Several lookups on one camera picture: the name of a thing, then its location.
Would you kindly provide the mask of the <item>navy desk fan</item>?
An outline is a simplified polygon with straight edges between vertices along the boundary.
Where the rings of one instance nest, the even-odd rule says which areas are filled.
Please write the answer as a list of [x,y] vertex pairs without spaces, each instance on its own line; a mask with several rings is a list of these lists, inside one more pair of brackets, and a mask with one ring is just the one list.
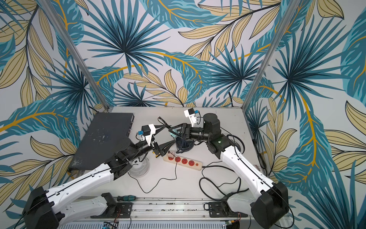
[[190,151],[194,147],[194,141],[183,139],[179,136],[175,139],[177,154]]
[[245,152],[246,150],[245,144],[239,137],[231,134],[228,134],[227,137],[231,138],[232,142],[235,144],[235,146],[237,147],[237,149],[240,151],[241,154]]

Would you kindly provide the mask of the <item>white desk fan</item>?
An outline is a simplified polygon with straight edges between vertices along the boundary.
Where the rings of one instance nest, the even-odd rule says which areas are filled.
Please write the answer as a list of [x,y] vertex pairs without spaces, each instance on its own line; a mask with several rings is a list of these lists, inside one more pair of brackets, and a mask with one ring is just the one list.
[[132,167],[128,171],[128,174],[134,178],[143,177],[150,170],[150,161],[147,157],[144,159],[138,157],[131,162],[131,165]]

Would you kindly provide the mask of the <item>teal USB power adapter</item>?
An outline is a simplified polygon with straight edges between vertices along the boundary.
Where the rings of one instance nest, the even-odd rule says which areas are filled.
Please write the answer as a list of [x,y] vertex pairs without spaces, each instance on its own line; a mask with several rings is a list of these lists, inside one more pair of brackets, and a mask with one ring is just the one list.
[[175,129],[168,129],[169,133],[172,137],[177,137],[178,132]]

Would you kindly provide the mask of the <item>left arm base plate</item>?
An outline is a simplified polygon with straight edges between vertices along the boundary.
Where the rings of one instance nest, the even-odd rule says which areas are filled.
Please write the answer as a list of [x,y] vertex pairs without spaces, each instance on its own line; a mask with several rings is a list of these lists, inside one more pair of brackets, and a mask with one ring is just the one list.
[[108,206],[107,209],[98,216],[90,216],[92,219],[128,219],[131,216],[133,204],[131,202],[117,202],[117,204]]

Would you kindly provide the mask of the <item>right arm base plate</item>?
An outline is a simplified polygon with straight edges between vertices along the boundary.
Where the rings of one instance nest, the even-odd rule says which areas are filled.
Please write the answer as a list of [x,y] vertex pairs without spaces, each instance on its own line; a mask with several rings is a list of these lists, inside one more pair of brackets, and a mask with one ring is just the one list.
[[232,211],[225,202],[207,202],[204,210],[209,212],[211,218],[241,218],[248,217],[247,214]]

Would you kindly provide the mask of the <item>beige red power strip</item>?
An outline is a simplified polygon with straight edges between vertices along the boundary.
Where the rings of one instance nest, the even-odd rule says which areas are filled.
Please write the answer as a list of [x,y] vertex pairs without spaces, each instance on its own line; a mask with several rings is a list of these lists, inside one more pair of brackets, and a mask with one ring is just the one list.
[[168,154],[166,154],[163,157],[163,159],[166,162],[177,164],[178,166],[194,169],[197,171],[200,171],[203,168],[202,162],[193,160],[193,159],[189,159],[186,157],[178,156],[178,155],[175,155],[175,158],[172,158],[172,157],[168,157]]

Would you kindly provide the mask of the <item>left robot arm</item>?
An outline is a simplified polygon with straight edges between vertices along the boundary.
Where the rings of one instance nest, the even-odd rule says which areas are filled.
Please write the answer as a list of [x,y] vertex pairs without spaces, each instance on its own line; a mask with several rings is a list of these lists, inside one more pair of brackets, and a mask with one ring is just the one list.
[[113,154],[101,165],[74,180],[44,190],[34,189],[25,204],[22,219],[28,229],[57,229],[60,226],[87,217],[117,218],[121,207],[111,193],[84,201],[77,199],[91,190],[110,183],[131,168],[135,159],[153,151],[164,156],[175,143],[171,140],[158,145],[155,141],[133,143],[124,137],[113,149]]

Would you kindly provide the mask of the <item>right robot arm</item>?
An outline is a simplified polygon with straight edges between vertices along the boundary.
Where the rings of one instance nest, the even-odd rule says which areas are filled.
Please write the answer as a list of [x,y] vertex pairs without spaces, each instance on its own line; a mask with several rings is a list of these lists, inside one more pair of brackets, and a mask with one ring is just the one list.
[[252,193],[230,194],[225,198],[223,201],[231,211],[252,216],[264,229],[271,228],[289,212],[287,187],[281,182],[274,183],[243,156],[231,135],[222,134],[216,114],[205,114],[203,127],[195,127],[195,115],[189,119],[191,123],[170,127],[169,132],[184,140],[205,142],[208,150],[229,166]]

